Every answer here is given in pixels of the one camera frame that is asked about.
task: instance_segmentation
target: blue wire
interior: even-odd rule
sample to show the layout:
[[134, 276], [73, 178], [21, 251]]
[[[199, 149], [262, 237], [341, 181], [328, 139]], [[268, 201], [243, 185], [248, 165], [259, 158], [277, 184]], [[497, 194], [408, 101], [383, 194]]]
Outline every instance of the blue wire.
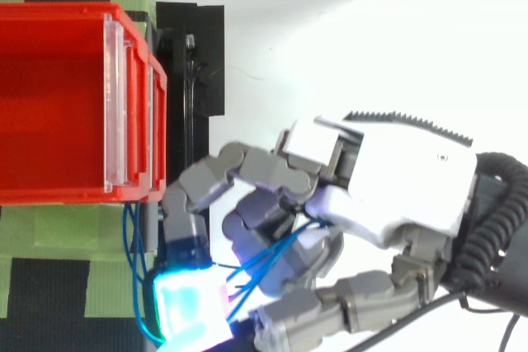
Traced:
[[[129, 262], [129, 266], [130, 266], [130, 269], [131, 270], [134, 270], [132, 268], [132, 258], [130, 256], [130, 247], [129, 247], [129, 242], [128, 242], [128, 239], [127, 239], [127, 231], [126, 231], [126, 223], [127, 223], [127, 214], [130, 214], [130, 217], [132, 218], [132, 222], [135, 221], [135, 219], [137, 218], [137, 222], [136, 223], [139, 223], [139, 204], [136, 203], [136, 208], [135, 208], [135, 211], [132, 209], [132, 204], [130, 202], [126, 202], [125, 203], [125, 207], [123, 208], [123, 247], [125, 249], [125, 254], [126, 254], [126, 260]], [[135, 238], [135, 234], [137, 233], [136, 230], [139, 230], [138, 228], [134, 227], [134, 236], [133, 238]], [[141, 258], [141, 265], [143, 267], [143, 273], [146, 274], [147, 273], [147, 263], [146, 263], [146, 260], [145, 260], [145, 254], [144, 254], [144, 249], [143, 249], [143, 242], [142, 242], [142, 238], [141, 238], [141, 235], [139, 235], [139, 244], [134, 244], [134, 246], [137, 246], [139, 248], [139, 252], [140, 252], [140, 258]], [[139, 282], [143, 283], [143, 279], [138, 275], [138, 280]]]
[[[254, 262], [254, 261], [255, 261], [255, 259], [257, 257], [259, 257], [259, 260], [261, 260], [262, 256], [264, 256], [263, 255], [264, 252], [268, 252], [268, 254], [269, 254], [269, 251], [274, 251], [273, 255], [266, 261], [265, 264], [262, 265], [262, 267], [252, 277], [252, 279], [249, 282], [247, 282], [247, 284], [244, 285], [233, 296], [231, 296], [230, 299], [235, 299], [236, 297], [238, 297], [241, 294], [245, 293], [243, 295], [243, 297], [240, 299], [240, 301], [238, 302], [238, 304], [235, 306], [235, 308], [233, 308], [233, 311], [231, 311], [231, 313], [229, 314], [229, 316], [227, 318], [227, 321], [232, 321], [233, 320], [233, 318], [236, 316], [236, 314], [238, 313], [238, 311], [240, 310], [242, 305], [249, 298], [249, 295], [255, 290], [255, 288], [258, 286], [258, 284], [261, 283], [261, 281], [264, 279], [266, 274], [271, 270], [271, 268], [276, 264], [276, 262], [282, 257], [282, 255], [284, 255], [284, 253], [290, 248], [290, 246], [293, 245], [293, 243], [295, 242], [295, 239], [297, 238], [297, 236], [300, 235], [304, 230], [306, 230], [306, 228], [308, 228], [309, 226], [311, 226], [313, 224], [318, 224], [319, 227], [323, 227], [323, 226], [328, 225], [326, 222], [323, 222], [321, 220], [317, 220], [317, 219], [310, 220], [304, 226], [302, 226], [302, 227], [298, 228], [297, 230], [295, 230], [294, 232], [292, 232], [288, 237], [280, 239], [278, 242], [274, 243], [272, 246], [270, 246], [269, 248], [267, 248], [263, 252], [259, 253], [257, 256], [253, 257], [250, 261], [244, 263], [240, 267], [240, 269], [242, 269], [242, 268], [246, 269], [246, 268], [248, 268], [248, 267], [250, 267], [252, 265], [255, 265], [256, 262]], [[232, 276], [230, 275], [231, 278], [233, 278], [238, 272], [240, 272], [239, 271], [240, 269], [235, 270], [231, 274]]]
[[233, 308], [233, 311], [229, 314], [227, 321], [232, 321], [233, 318], [236, 316], [240, 308], [242, 308], [242, 305], [246, 302], [246, 300], [249, 298], [249, 295], [255, 290], [255, 288], [258, 286], [258, 284], [261, 283], [262, 279], [266, 274], [269, 272], [271, 267], [275, 265], [275, 263], [281, 258], [281, 256], [285, 253], [286, 250], [292, 245], [295, 238], [291, 237], [285, 241], [282, 244], [282, 246], [273, 254], [273, 256], [266, 262], [265, 265], [262, 266], [262, 268], [252, 277], [252, 279], [246, 284], [246, 286], [243, 287], [243, 289], [246, 289], [247, 292], [243, 295], [243, 297], [240, 299], [238, 304]]
[[[122, 224], [122, 227], [123, 227], [123, 247], [125, 249], [125, 255], [126, 255], [126, 260], [129, 262], [129, 266], [130, 266], [130, 269], [132, 271], [134, 271], [134, 263], [132, 262], [132, 257], [130, 256], [130, 247], [129, 247], [129, 242], [128, 242], [128, 238], [127, 238], [127, 232], [126, 232], [126, 221], [128, 219], [128, 213], [132, 212], [132, 206], [130, 205], [129, 202], [125, 203], [125, 207], [123, 208], [123, 224]], [[138, 281], [140, 283], [143, 283], [143, 278], [141, 278], [139, 276], [139, 274], [137, 274], [137, 277], [138, 277]]]
[[134, 249], [139, 249], [139, 257], [141, 258], [141, 267], [143, 268], [143, 275], [147, 274], [147, 262], [145, 260], [145, 250], [143, 248], [143, 238], [141, 237], [141, 232], [139, 231], [139, 201], [135, 203], [135, 213], [134, 213], [134, 231], [139, 235], [139, 242], [134, 244]]
[[[136, 215], [134, 216], [134, 227], [136, 229], [139, 229], [138, 223], [139, 223], [139, 216]], [[134, 245], [135, 246], [139, 245], [139, 233], [138, 232], [135, 234]], [[143, 335], [146, 338], [148, 338], [150, 341], [152, 341], [157, 347], [159, 347], [161, 344], [163, 344], [163, 342], [165, 342], [165, 340], [162, 340], [161, 338], [157, 338], [155, 335], [153, 335], [149, 331], [149, 329], [143, 322], [143, 318], [141, 317], [141, 311], [139, 310], [138, 282], [136, 281], [136, 279], [138, 278], [138, 271], [137, 271], [138, 254], [139, 254], [139, 249], [134, 249], [134, 258], [132, 259], [132, 265], [133, 265], [132, 266], [132, 297], [134, 300], [135, 320], [137, 321], [138, 327], [143, 333]]]

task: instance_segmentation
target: glowing cyan light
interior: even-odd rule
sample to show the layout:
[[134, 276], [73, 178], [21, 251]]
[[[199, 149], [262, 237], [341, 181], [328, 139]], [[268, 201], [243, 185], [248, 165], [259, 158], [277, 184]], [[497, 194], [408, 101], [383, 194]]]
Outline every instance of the glowing cyan light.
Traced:
[[198, 352], [232, 338], [225, 272], [216, 266], [159, 275], [153, 283], [158, 324], [171, 351]]

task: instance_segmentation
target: screw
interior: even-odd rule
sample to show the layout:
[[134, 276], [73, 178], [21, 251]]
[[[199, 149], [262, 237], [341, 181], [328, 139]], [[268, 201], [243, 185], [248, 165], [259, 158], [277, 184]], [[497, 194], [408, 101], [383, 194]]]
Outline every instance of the screw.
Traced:
[[185, 45], [187, 49], [194, 49], [196, 46], [195, 42], [195, 36], [193, 34], [189, 34], [185, 36]]

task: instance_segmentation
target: robotic hand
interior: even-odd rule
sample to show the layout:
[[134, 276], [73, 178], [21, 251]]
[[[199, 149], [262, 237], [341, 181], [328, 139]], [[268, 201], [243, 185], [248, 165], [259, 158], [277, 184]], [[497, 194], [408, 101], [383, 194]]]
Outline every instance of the robotic hand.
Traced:
[[[263, 293], [281, 297], [250, 312], [261, 352], [301, 352], [339, 331], [384, 329], [426, 306], [441, 283], [496, 302], [485, 290], [489, 269], [528, 214], [528, 171], [470, 145], [394, 113], [300, 120], [270, 153], [229, 143], [167, 188], [167, 261], [210, 261], [200, 211], [239, 178], [256, 189], [226, 216], [223, 231], [241, 263], [291, 234], [300, 214], [332, 225], [301, 233], [260, 282]], [[392, 273], [315, 289], [339, 258], [344, 232], [398, 248]]]

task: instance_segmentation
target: white backdrop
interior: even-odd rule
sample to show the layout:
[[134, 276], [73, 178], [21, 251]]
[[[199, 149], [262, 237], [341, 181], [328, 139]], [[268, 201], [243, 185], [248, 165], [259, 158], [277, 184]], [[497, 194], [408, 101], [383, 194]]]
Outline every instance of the white backdrop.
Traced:
[[[398, 110], [474, 137], [477, 151], [528, 162], [526, 0], [160, 1], [225, 5], [225, 116], [210, 121], [213, 154], [231, 140], [271, 148], [304, 115]], [[220, 225], [245, 190], [237, 185], [211, 210], [217, 261], [236, 263]], [[392, 255], [349, 237], [318, 284], [388, 270]], [[246, 307], [265, 301], [257, 293]], [[373, 351], [493, 352], [509, 317], [469, 314], [454, 303]], [[517, 324], [508, 352], [526, 350], [526, 322]], [[334, 336], [318, 350], [346, 350], [366, 336]]]

